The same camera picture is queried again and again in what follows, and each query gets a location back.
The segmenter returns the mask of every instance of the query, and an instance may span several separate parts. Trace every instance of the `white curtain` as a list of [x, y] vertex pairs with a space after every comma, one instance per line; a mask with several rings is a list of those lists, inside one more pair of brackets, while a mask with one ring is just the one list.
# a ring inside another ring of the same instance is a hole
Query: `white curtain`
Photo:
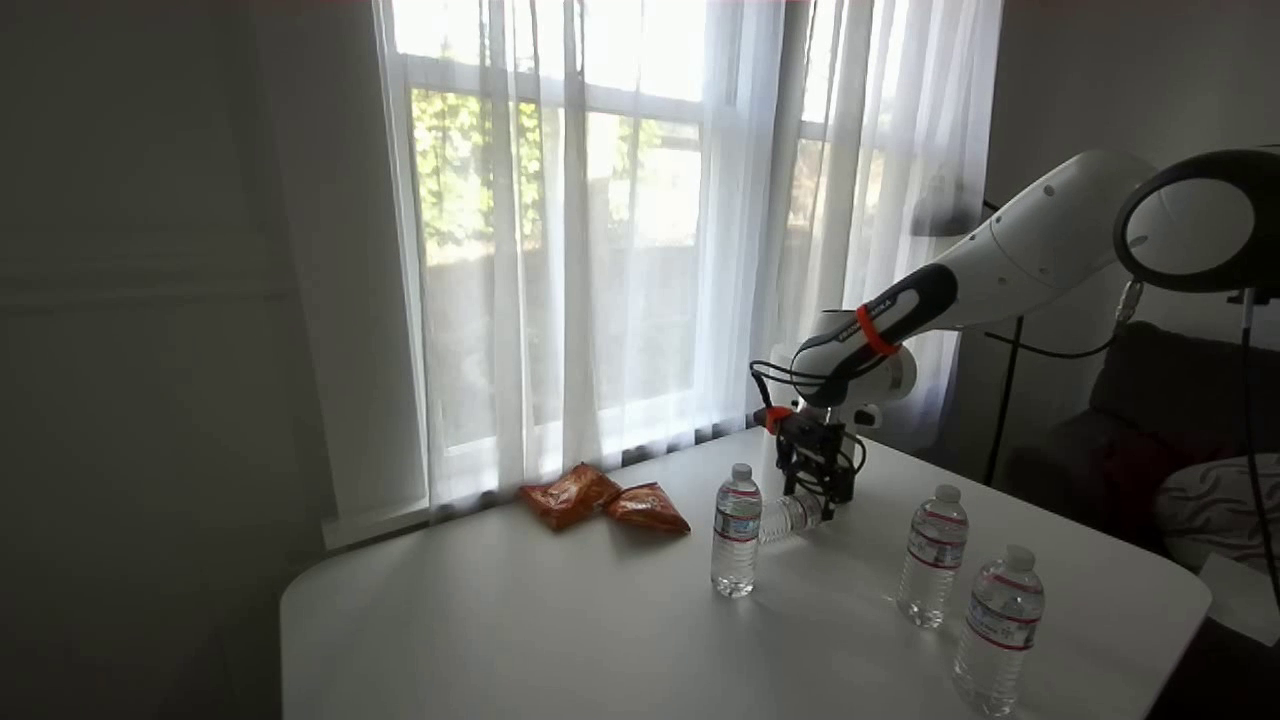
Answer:
[[[772, 354], [821, 307], [857, 307], [980, 221], [1000, 0], [811, 0], [802, 92], [786, 103]], [[908, 340], [913, 396], [880, 441], [923, 451], [939, 432], [954, 335]]]
[[[742, 418], [753, 354], [973, 221], [995, 14], [388, 0], [426, 499]], [[933, 402], [944, 371], [918, 390]]]

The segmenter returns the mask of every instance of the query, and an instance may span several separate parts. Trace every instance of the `orange bag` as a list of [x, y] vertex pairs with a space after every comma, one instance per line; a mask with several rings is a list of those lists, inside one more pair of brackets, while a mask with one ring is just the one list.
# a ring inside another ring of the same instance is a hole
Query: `orange bag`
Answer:
[[689, 521], [660, 485], [624, 487], [605, 516], [655, 535], [689, 535]]
[[577, 464], [546, 485], [523, 485], [520, 502], [534, 521], [542, 521], [553, 532], [565, 532], [565, 529], [597, 516], [607, 499], [617, 499], [617, 492], [619, 487], [598, 468]]

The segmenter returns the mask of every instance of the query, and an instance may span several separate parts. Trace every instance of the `bottle cap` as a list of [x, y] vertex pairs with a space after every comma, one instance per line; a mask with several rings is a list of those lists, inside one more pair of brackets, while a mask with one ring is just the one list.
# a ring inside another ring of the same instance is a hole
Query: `bottle cap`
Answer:
[[959, 487], [954, 487], [954, 485], [939, 485], [939, 487], [933, 492], [933, 499], [944, 502], [944, 507], [954, 507], [954, 502], [959, 502]]
[[1010, 570], [1032, 570], [1032, 568], [1035, 568], [1035, 550], [1022, 549], [1022, 542], [1006, 542], [1005, 568], [1010, 568]]

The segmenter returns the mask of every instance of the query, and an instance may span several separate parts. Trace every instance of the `plastic bottle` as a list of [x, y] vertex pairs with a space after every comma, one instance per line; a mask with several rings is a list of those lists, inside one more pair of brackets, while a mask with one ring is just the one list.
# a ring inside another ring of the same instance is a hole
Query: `plastic bottle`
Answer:
[[959, 697], [980, 715], [1015, 710], [1015, 679], [1032, 655], [1040, 616], [1035, 550], [1006, 542], [1005, 562], [989, 562], [973, 585], [966, 631], [954, 650]]
[[939, 626], [946, 613], [946, 593], [962, 558], [966, 516], [959, 507], [959, 487], [939, 485], [913, 516], [908, 558], [900, 580], [900, 613], [918, 626]]
[[713, 588], [719, 597], [753, 597], [761, 542], [761, 485], [753, 464], [732, 464], [714, 492]]

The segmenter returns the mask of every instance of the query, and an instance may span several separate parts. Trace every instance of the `robotic arm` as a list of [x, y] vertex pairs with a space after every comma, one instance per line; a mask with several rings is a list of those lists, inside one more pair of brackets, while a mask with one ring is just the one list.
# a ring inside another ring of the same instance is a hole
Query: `robotic arm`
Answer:
[[1115, 261], [1113, 223], [1153, 169], [1135, 157], [1083, 151], [1053, 169], [950, 253], [915, 266], [853, 310], [824, 310], [794, 349], [784, 384], [808, 409], [837, 409], [849, 384], [929, 328], [1020, 315]]
[[857, 464], [837, 409], [849, 387], [896, 362], [900, 343], [933, 328], [966, 328], [1032, 310], [1120, 261], [1135, 279], [1186, 293], [1280, 286], [1280, 157], [1208, 151], [1153, 174], [1135, 157], [1083, 151], [1053, 169], [950, 253], [874, 298], [821, 315], [786, 367], [753, 362], [802, 409], [763, 409], [780, 436], [786, 496], [853, 499]]

